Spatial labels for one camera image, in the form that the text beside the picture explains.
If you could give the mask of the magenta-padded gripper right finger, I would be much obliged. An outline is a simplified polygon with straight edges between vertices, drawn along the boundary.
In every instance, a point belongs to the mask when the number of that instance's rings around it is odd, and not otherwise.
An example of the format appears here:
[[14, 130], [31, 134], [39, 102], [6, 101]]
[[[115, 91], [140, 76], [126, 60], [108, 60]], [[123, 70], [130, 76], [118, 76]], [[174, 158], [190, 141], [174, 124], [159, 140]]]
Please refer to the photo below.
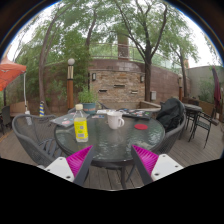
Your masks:
[[132, 146], [131, 154], [144, 185], [183, 169], [167, 154], [157, 155], [136, 145]]

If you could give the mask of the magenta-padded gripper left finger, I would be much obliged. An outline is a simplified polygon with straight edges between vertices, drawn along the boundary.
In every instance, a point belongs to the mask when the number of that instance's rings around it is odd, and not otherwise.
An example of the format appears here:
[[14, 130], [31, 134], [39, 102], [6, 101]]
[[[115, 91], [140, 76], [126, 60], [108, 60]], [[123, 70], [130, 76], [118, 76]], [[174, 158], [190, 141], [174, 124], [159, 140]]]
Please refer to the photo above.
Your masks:
[[94, 156], [92, 145], [65, 157], [58, 157], [45, 171], [82, 186]]

